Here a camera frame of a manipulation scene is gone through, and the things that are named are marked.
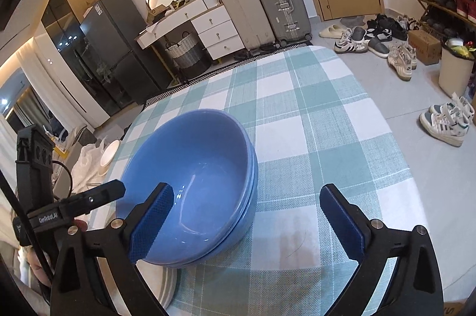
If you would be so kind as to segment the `ribbed cream plate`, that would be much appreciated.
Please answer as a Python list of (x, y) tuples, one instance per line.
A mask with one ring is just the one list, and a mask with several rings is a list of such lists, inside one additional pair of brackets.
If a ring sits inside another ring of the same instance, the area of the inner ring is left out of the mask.
[(152, 267), (149, 287), (153, 290), (157, 300), (166, 309), (174, 296), (177, 287), (178, 270), (170, 267)]

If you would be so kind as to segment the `large blue bowl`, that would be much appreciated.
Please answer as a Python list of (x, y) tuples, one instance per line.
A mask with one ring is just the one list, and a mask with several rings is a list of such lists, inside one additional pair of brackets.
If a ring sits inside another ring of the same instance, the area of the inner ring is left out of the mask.
[(161, 125), (121, 177), (119, 218), (165, 184), (130, 240), (129, 258), (188, 267), (237, 245), (256, 213), (258, 166), (238, 120), (220, 110), (193, 110)]

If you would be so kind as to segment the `white plastic bag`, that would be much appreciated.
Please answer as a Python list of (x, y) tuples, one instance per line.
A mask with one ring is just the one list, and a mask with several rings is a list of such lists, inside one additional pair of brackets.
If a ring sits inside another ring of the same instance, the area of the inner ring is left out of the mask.
[(101, 166), (105, 151), (105, 140), (89, 143), (81, 149), (80, 156), (71, 171), (73, 194), (85, 192), (104, 182), (109, 169), (109, 165)]

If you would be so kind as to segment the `small white bowl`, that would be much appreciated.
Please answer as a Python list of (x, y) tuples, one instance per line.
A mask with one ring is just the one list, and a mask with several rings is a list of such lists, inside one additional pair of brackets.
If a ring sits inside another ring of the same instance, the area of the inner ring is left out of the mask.
[(114, 140), (106, 147), (100, 160), (100, 166), (102, 168), (106, 168), (111, 163), (119, 149), (120, 144), (120, 140)]

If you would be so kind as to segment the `black glass cabinet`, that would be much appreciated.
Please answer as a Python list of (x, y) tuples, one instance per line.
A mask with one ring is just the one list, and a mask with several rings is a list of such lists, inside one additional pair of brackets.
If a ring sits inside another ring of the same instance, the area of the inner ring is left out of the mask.
[(81, 30), (84, 14), (97, 0), (48, 0), (41, 22), (57, 51), (76, 77), (66, 80), (66, 90), (76, 100), (82, 97), (72, 86), (80, 83), (103, 114), (113, 116), (131, 104), (132, 99), (113, 77), (110, 66), (100, 58)]

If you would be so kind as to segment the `dark grey refrigerator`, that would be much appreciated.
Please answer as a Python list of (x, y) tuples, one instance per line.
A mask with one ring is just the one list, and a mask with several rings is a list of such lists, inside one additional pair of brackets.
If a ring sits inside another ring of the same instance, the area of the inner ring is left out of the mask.
[(132, 0), (98, 0), (81, 23), (105, 73), (138, 104), (166, 91), (173, 79), (158, 55), (136, 41), (145, 27)]

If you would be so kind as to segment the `woven laundry basket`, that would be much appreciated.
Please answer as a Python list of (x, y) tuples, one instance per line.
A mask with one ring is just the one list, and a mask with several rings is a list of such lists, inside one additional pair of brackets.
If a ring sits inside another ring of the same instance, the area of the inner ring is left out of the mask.
[(212, 65), (202, 43), (189, 32), (182, 33), (178, 42), (167, 41), (165, 51), (187, 80), (204, 74)]

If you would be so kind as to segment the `white drawer cabinet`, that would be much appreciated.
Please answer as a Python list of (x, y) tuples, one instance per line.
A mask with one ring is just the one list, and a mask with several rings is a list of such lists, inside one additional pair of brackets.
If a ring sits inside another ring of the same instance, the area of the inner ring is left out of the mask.
[(191, 20), (212, 60), (245, 48), (225, 6), (218, 6)]

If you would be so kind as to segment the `white dressing desk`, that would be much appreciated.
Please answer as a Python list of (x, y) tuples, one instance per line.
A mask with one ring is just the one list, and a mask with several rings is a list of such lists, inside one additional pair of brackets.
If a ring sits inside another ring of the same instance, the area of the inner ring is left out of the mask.
[(142, 49), (146, 49), (161, 37), (172, 32), (175, 28), (205, 14), (219, 4), (219, 0), (191, 0), (177, 11), (172, 11), (163, 19), (155, 22), (155, 24), (147, 26), (136, 37), (136, 42)]

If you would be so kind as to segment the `white waste bin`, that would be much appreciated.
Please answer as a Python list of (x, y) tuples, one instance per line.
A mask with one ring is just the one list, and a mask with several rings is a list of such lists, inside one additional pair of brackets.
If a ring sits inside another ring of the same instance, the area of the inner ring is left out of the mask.
[(438, 84), (448, 95), (462, 96), (475, 63), (473, 51), (464, 45), (461, 38), (447, 39), (442, 49)]

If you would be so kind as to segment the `white grey sneaker pair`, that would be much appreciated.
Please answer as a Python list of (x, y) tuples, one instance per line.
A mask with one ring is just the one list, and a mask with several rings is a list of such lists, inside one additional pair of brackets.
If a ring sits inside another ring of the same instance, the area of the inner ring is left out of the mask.
[(391, 46), (387, 63), (401, 80), (409, 82), (417, 67), (416, 50), (408, 43)]

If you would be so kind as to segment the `small brown cardboard box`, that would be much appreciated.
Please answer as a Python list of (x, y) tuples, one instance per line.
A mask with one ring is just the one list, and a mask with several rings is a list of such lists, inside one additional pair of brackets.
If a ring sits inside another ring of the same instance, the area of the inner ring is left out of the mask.
[(424, 30), (408, 32), (408, 43), (416, 50), (417, 59), (424, 65), (438, 64), (441, 59), (441, 41)]

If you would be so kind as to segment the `beige suitcase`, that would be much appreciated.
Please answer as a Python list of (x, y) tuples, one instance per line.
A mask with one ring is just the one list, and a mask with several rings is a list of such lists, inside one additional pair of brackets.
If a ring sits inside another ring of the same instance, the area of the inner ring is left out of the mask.
[(275, 43), (275, 36), (260, 0), (220, 0), (248, 51)]

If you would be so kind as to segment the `beige slippers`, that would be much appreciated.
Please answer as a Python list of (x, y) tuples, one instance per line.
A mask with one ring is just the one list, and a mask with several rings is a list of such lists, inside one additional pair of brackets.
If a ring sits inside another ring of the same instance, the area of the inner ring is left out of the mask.
[(341, 36), (346, 32), (352, 32), (351, 28), (344, 27), (340, 24), (332, 24), (331, 26), (325, 27), (319, 32), (321, 38), (327, 39), (340, 39)]

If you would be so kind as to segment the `silver aluminium suitcase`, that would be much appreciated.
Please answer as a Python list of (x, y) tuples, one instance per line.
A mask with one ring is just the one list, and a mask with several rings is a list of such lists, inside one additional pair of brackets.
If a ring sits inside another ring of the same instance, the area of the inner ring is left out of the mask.
[(311, 23), (303, 0), (261, 0), (278, 43), (285, 47), (312, 40)]

